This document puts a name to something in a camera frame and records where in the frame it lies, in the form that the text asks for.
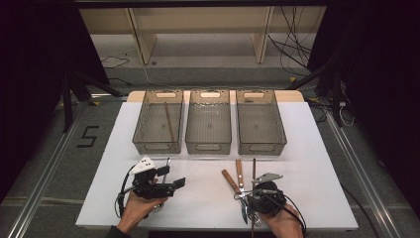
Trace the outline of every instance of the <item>hand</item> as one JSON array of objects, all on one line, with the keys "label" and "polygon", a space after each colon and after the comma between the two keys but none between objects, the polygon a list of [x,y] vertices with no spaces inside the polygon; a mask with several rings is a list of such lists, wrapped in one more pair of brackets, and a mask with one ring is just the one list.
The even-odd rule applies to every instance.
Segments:
[{"label": "hand", "polygon": [[133,191],[130,191],[129,199],[127,200],[126,208],[117,228],[130,234],[131,231],[139,225],[139,222],[145,218],[146,215],[152,212],[156,205],[167,201],[165,198],[144,199],[138,197]]},{"label": "hand", "polygon": [[[299,217],[299,213],[293,208],[293,206],[285,204],[284,207]],[[287,211],[281,209],[275,216],[261,213],[259,216],[268,225],[275,237],[303,238],[299,221],[287,213]]]}]

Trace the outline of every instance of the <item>white table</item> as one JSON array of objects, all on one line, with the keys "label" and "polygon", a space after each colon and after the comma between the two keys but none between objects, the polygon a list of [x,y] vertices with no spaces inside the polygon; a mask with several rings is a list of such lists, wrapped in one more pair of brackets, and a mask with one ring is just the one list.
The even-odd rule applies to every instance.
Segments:
[{"label": "white table", "polygon": [[[187,118],[188,97],[184,99],[184,118]],[[128,169],[142,157],[132,143],[141,106],[141,102],[123,103],[76,225],[104,228],[119,222],[114,210],[115,198]],[[235,102],[231,108],[232,128],[236,128]],[[183,143],[181,154],[170,155],[166,182],[186,177],[185,187],[177,190],[161,211],[152,213],[140,226],[150,230],[251,230],[251,222],[244,223],[240,202],[234,200],[233,190],[221,171],[226,169],[236,180],[235,159],[241,158],[245,189],[251,189],[252,158],[256,158],[257,177],[265,173],[284,176],[275,182],[296,203],[308,230],[357,229],[309,106],[305,102],[279,102],[278,108],[287,138],[279,157],[239,156],[236,130],[233,130],[229,156],[188,155]],[[182,138],[185,138],[185,128],[186,120]],[[158,167],[164,166],[168,157],[148,156]]]}]

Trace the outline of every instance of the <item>cable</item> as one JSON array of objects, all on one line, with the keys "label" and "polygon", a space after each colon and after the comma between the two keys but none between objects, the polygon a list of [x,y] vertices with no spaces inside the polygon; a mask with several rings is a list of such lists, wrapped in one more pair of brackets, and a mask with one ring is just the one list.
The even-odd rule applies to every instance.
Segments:
[{"label": "cable", "polygon": [[131,82],[128,82],[126,80],[123,80],[123,79],[121,79],[119,77],[110,77],[110,78],[108,78],[108,80],[119,80],[119,81],[122,81],[122,82],[126,83],[127,85],[130,85],[130,86],[133,85]]},{"label": "cable", "polygon": [[[299,51],[302,51],[302,53],[303,53],[303,55],[305,56],[305,58],[306,58],[306,60],[309,60],[309,58],[308,58],[308,56],[306,55],[306,53],[305,53],[305,51],[303,51],[303,46],[301,45],[301,43],[299,42],[299,40],[297,39],[297,28],[299,27],[299,24],[300,24],[300,19],[302,18],[302,13],[303,13],[303,10],[305,9],[305,6],[303,6],[302,7],[302,10],[300,11],[300,14],[299,14],[299,19],[298,19],[298,21],[297,21],[297,24],[296,25],[293,25],[292,24],[292,28],[293,28],[293,30],[294,30],[294,36],[295,36],[295,39],[296,39],[296,42],[297,42],[297,44],[296,45],[298,45],[299,47],[297,47],[296,49],[297,49],[297,53],[299,54],[299,56],[300,56],[300,58],[302,59],[302,56],[300,55],[300,52]],[[296,7],[294,7],[294,11],[293,11],[293,20],[294,20],[294,18],[296,17]]]},{"label": "cable", "polygon": [[316,86],[308,86],[308,87],[304,87],[304,88],[299,88],[299,91],[306,91],[312,88],[315,88]]},{"label": "cable", "polygon": [[[294,27],[294,18],[295,18],[295,11],[296,11],[295,9],[296,9],[296,7],[293,7],[293,22],[292,22],[292,25],[290,25],[285,13],[284,13],[283,7],[280,7],[281,12],[283,13],[284,20],[286,20],[287,27],[289,29],[289,33],[287,34],[287,39],[286,40],[288,40],[290,38],[290,34],[291,34],[294,38],[294,41],[293,41],[292,38],[290,38],[290,40],[292,42],[294,42],[296,44],[296,46],[300,49],[300,44],[299,44],[299,41],[297,40],[296,33],[293,32],[293,30],[292,30],[292,28]],[[300,50],[297,51],[297,53],[299,54],[300,59],[303,61],[302,55],[300,54]]]},{"label": "cable", "polygon": [[315,20],[315,23],[314,23],[314,25],[312,26],[312,28],[311,28],[311,30],[309,30],[309,33],[308,33],[308,35],[306,35],[306,37],[299,43],[299,44],[301,44],[301,43],[303,43],[310,35],[311,35],[311,33],[312,33],[312,31],[314,30],[314,28],[315,28],[315,26],[318,24],[318,21],[319,21],[319,17],[321,16],[321,12],[322,12],[322,8],[323,8],[323,6],[321,6],[320,8],[319,8],[319,12],[318,12],[318,16],[317,16],[317,18],[316,18],[316,20]]},{"label": "cable", "polygon": [[328,113],[328,111],[331,111],[331,108],[332,108],[331,105],[324,105],[324,104],[322,104],[318,101],[315,101],[315,100],[312,100],[312,99],[309,99],[309,98],[304,98],[304,100],[306,102],[308,102],[309,107],[316,108],[316,109],[323,112],[322,116],[320,118],[318,118],[317,120],[315,120],[316,124],[321,123],[321,122],[325,122],[327,120],[327,113]]},{"label": "cable", "polygon": [[116,204],[114,204],[115,213],[117,214],[117,217],[119,217],[119,218],[121,218],[121,216],[122,216],[122,215],[123,215],[123,213],[124,213],[124,197],[126,196],[126,193],[134,189],[134,187],[133,187],[133,186],[131,186],[131,187],[129,187],[129,188],[127,188],[127,189],[125,189],[125,187],[126,187],[126,183],[127,183],[127,179],[129,178],[129,175],[130,175],[130,171],[133,169],[133,167],[134,167],[134,166],[135,166],[135,165],[133,165],[133,166],[132,166],[132,167],[131,167],[128,171],[127,171],[127,174],[126,174],[126,176],[124,177],[123,184],[121,185],[121,190],[120,190],[120,192],[118,193],[117,198],[115,199],[115,203],[118,203],[118,207],[120,208],[120,215],[118,215],[118,213],[117,213],[117,208],[116,208]]},{"label": "cable", "polygon": [[[286,43],[278,42],[278,41],[275,41],[273,39],[271,39],[271,41],[274,42],[274,43],[281,44],[281,45],[287,46],[289,48],[298,50],[298,47],[294,47],[294,46],[289,45],[289,44],[286,44]],[[304,52],[307,53],[307,54],[310,54],[311,53],[311,50],[310,49],[305,49]]]},{"label": "cable", "polygon": [[353,117],[353,119],[352,119],[352,124],[347,124],[347,123],[346,123],[346,121],[345,121],[345,120],[344,120],[344,118],[343,118],[343,115],[342,115],[343,108],[344,108],[344,106],[341,106],[341,107],[340,107],[340,118],[342,119],[343,123],[344,123],[346,126],[351,127],[351,126],[353,126],[353,124],[355,124],[355,117]]},{"label": "cable", "polygon": [[110,56],[110,57],[107,57],[107,58],[103,59],[101,62],[106,62],[106,60],[107,60],[107,59],[109,59],[109,58],[115,58],[115,59],[117,59],[117,60],[124,60],[124,62],[121,62],[121,63],[119,63],[119,64],[117,64],[117,65],[115,65],[115,66],[112,66],[112,67],[107,67],[107,66],[104,66],[105,68],[116,68],[116,67],[121,66],[121,65],[123,65],[123,64],[126,64],[127,62],[129,62],[129,61],[130,61],[130,60],[129,60],[129,59],[127,59],[127,58],[118,58],[118,57],[112,57],[112,56]]},{"label": "cable", "polygon": [[379,238],[379,233],[377,232],[376,228],[374,228],[373,222],[371,221],[370,217],[368,217],[368,213],[366,212],[366,210],[364,209],[364,207],[362,206],[362,204],[343,186],[342,183],[340,183],[340,186],[343,188],[343,190],[358,204],[359,208],[361,209],[362,213],[365,215],[365,217],[367,218],[367,221],[371,227],[371,229],[373,230],[374,236],[376,238]]},{"label": "cable", "polygon": [[297,64],[299,64],[299,65],[301,65],[302,67],[304,67],[304,68],[306,68],[307,69],[307,66],[305,65],[305,64],[303,64],[302,62],[300,62],[300,61],[298,61],[297,59],[295,59],[293,56],[291,56],[291,55],[289,55],[288,53],[286,53],[285,51],[284,51],[284,49],[280,49],[279,47],[278,47],[278,45],[273,41],[273,39],[271,38],[271,36],[270,35],[268,35],[268,38],[272,41],[272,43],[274,44],[274,46],[282,53],[282,54],[285,54],[287,57],[289,57],[291,60],[293,60],[293,61],[295,61]]},{"label": "cable", "polygon": [[151,84],[151,85],[156,85],[156,86],[163,86],[163,87],[171,87],[171,88],[187,88],[187,89],[191,89],[191,88],[218,88],[218,89],[222,89],[222,88],[226,88],[226,89],[272,89],[272,90],[281,90],[284,88],[280,88],[280,87],[261,87],[261,86],[241,86],[241,87],[235,87],[235,86],[222,86],[222,85],[215,85],[215,86],[174,86],[174,85],[168,85],[168,84],[160,84],[160,83],[155,83],[155,82],[151,82],[151,80],[149,79],[149,75],[148,72],[146,71],[145,66],[142,64],[143,67],[143,71],[145,72],[145,77],[146,77],[146,81]]},{"label": "cable", "polygon": [[288,196],[284,196],[286,197],[292,204],[293,206],[296,208],[297,212],[299,213],[300,217],[302,219],[299,219],[299,217],[297,217],[293,212],[291,212],[289,209],[287,209],[286,207],[282,206],[281,204],[279,204],[278,202],[276,202],[274,199],[272,199],[271,197],[267,196],[265,193],[262,193],[263,196],[265,196],[267,199],[269,199],[271,202],[273,202],[274,204],[276,204],[278,207],[281,207],[282,210],[286,211],[289,215],[291,215],[293,218],[295,218],[299,223],[300,223],[300,228],[302,229],[302,234],[303,237],[307,237],[307,233],[306,233],[306,222],[305,219],[302,216],[302,213],[299,211],[299,209],[297,208],[297,206],[294,204],[294,202],[290,199],[290,197]]}]

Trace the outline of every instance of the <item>black cable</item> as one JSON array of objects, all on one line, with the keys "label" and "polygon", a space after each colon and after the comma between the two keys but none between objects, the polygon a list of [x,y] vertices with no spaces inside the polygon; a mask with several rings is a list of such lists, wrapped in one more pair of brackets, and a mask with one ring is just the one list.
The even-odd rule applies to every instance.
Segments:
[{"label": "black cable", "polygon": [[[303,6],[302,7],[302,10],[300,11],[300,14],[299,14],[299,19],[298,19],[298,21],[297,21],[297,24],[295,25],[295,27],[294,27],[294,33],[295,34],[297,34],[297,29],[299,28],[299,24],[300,24],[300,19],[302,18],[302,13],[303,13],[303,10],[305,10],[305,6]],[[302,45],[300,44],[301,42],[298,42],[299,43],[299,46],[300,46],[300,50],[302,50],[302,53],[303,53],[303,55],[305,56],[305,58],[306,58],[306,60],[309,60],[309,57],[306,55],[306,53],[303,51],[303,48],[302,48]]]},{"label": "black cable", "polygon": [[299,219],[299,217],[297,217],[293,212],[291,212],[289,209],[287,209],[286,207],[282,206],[281,204],[279,204],[278,202],[276,202],[274,199],[272,199],[271,197],[269,197],[268,195],[266,195],[265,193],[262,193],[263,196],[265,196],[267,199],[269,199],[271,202],[273,202],[274,204],[276,204],[278,207],[280,207],[282,210],[286,211],[289,215],[291,215],[293,218],[295,218],[299,224],[300,224],[300,228],[302,229],[302,234],[303,237],[307,237],[307,233],[306,233],[306,222],[305,219],[303,219],[302,213],[300,213],[299,209],[297,208],[297,206],[294,204],[294,202],[287,196],[286,197],[288,200],[290,200],[290,202],[293,204],[293,206],[296,208],[297,212],[299,213],[300,217],[302,219]]},{"label": "black cable", "polygon": [[353,196],[341,183],[340,186],[343,188],[343,190],[356,202],[356,204],[359,206],[359,208],[361,209],[362,213],[365,215],[365,217],[367,218],[367,221],[371,227],[371,229],[373,230],[374,236],[376,238],[380,237],[379,233],[377,232],[376,228],[373,225],[373,222],[371,221],[370,217],[368,217],[368,213],[366,212],[366,210],[364,209],[364,207],[362,206],[362,204],[356,199],[355,196]]},{"label": "black cable", "polygon": [[126,174],[126,176],[124,177],[124,181],[123,181],[123,184],[121,185],[121,190],[120,190],[120,192],[118,193],[118,196],[117,196],[117,198],[115,199],[115,202],[117,202],[118,203],[118,207],[120,208],[120,215],[118,215],[117,214],[117,216],[119,217],[119,218],[121,218],[121,216],[123,215],[123,213],[124,213],[124,197],[126,196],[126,193],[127,192],[129,192],[129,191],[131,191],[132,190],[132,188],[130,187],[130,188],[128,188],[128,189],[125,189],[125,187],[126,187],[126,183],[127,183],[127,179],[129,178],[129,175],[130,175],[130,171],[133,169],[133,167],[134,167],[135,165],[133,165],[128,171],[127,171],[127,174]]},{"label": "black cable", "polygon": [[270,35],[268,35],[268,38],[271,40],[271,42],[274,44],[274,46],[282,53],[282,54],[285,54],[287,57],[289,57],[291,60],[293,60],[293,61],[295,61],[296,63],[298,63],[299,65],[301,65],[302,67],[304,67],[304,68],[308,68],[305,64],[303,64],[302,62],[300,62],[300,61],[298,61],[297,59],[295,59],[293,56],[291,56],[291,55],[289,55],[288,53],[286,53],[283,49],[281,49],[273,40],[272,40],[272,38],[271,38],[271,36]]},{"label": "black cable", "polygon": [[[291,26],[290,26],[290,23],[289,23],[289,21],[288,21],[288,19],[287,19],[286,15],[285,15],[285,13],[284,13],[283,7],[280,7],[280,10],[281,10],[281,12],[283,13],[284,20],[286,20],[287,27],[288,27],[288,29],[289,29],[289,33],[287,34],[287,39],[288,39],[288,38],[290,38],[290,40],[291,40],[292,42],[294,42],[294,43],[296,44],[296,46],[299,48],[299,47],[300,47],[300,44],[299,44],[299,41],[297,40],[296,33],[295,33],[295,32],[293,32],[293,30],[292,30],[292,28],[294,27],[293,25],[294,25],[294,18],[295,18],[295,9],[293,8],[293,22],[292,22],[292,25],[291,25]],[[304,60],[303,60],[303,58],[302,58],[302,55],[300,54],[300,50],[299,50],[299,51],[297,51],[297,53],[299,54],[300,59],[301,59],[302,61],[304,61]]]},{"label": "black cable", "polygon": [[309,30],[308,35],[306,35],[306,37],[300,43],[303,43],[310,36],[310,34],[312,33],[312,31],[314,30],[316,24],[318,23],[319,17],[321,16],[322,8],[323,8],[322,6],[319,8],[318,16],[316,17],[316,20],[315,20],[314,25],[312,26],[311,30]]},{"label": "black cable", "polygon": [[323,112],[322,116],[315,120],[316,124],[325,122],[327,120],[327,113],[331,110],[332,105],[324,105],[320,102],[310,100],[308,98],[304,98],[304,100],[308,103],[309,107],[316,108]]},{"label": "black cable", "polygon": [[[278,41],[275,41],[273,39],[271,39],[271,41],[274,42],[274,43],[276,43],[276,44],[284,45],[286,47],[289,47],[289,48],[298,50],[298,47],[294,47],[294,46],[289,45],[289,44],[286,44],[286,43],[278,42]],[[307,53],[307,54],[310,54],[311,53],[311,50],[310,49],[305,49],[304,52]]]},{"label": "black cable", "polygon": [[122,82],[126,83],[127,85],[130,85],[130,86],[132,85],[131,82],[128,82],[126,80],[123,80],[123,79],[121,79],[119,77],[109,77],[108,80],[119,80],[119,81],[122,81]]},{"label": "black cable", "polygon": [[175,85],[169,85],[169,84],[152,82],[149,79],[148,72],[146,71],[146,68],[145,68],[144,65],[143,65],[143,71],[145,72],[146,81],[149,84],[154,85],[154,86],[164,86],[164,87],[170,87],[170,88],[176,88],[176,89],[178,89],[178,88],[187,88],[187,89],[191,89],[191,88],[200,88],[200,89],[203,89],[203,88],[217,88],[217,89],[224,89],[225,88],[225,89],[231,89],[231,90],[235,90],[235,89],[236,90],[241,90],[241,89],[264,89],[264,90],[266,90],[266,89],[272,89],[272,90],[281,90],[281,89],[284,89],[284,88],[280,88],[280,87],[261,87],[261,86],[240,86],[240,87],[224,86],[224,85],[213,85],[213,86],[208,86],[208,85],[204,85],[204,86],[199,86],[199,85],[198,86],[175,86]]},{"label": "black cable", "polygon": [[119,63],[119,64],[117,64],[117,65],[115,65],[115,66],[112,66],[112,67],[107,67],[107,66],[104,66],[105,68],[116,68],[116,67],[121,66],[121,65],[123,65],[123,64],[126,64],[127,62],[129,62],[129,61],[130,61],[130,60],[129,60],[129,59],[127,59],[127,58],[118,58],[118,57],[112,57],[112,56],[110,56],[110,57],[107,57],[107,58],[103,59],[101,62],[106,62],[105,60],[107,60],[107,59],[109,59],[109,58],[115,58],[115,59],[117,59],[117,60],[124,60],[124,62],[121,62],[121,63]]}]

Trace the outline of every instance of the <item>gray translucent bin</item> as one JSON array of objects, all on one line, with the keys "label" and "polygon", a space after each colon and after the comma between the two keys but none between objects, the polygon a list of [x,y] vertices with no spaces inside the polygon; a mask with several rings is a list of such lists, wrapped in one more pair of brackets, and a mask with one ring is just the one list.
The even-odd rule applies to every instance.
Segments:
[{"label": "gray translucent bin", "polygon": [[140,154],[181,152],[182,90],[146,91],[133,143]]},{"label": "gray translucent bin", "polygon": [[273,90],[238,90],[240,155],[279,156],[287,143]]},{"label": "gray translucent bin", "polygon": [[189,154],[230,154],[232,126],[229,90],[191,91],[185,143]]}]

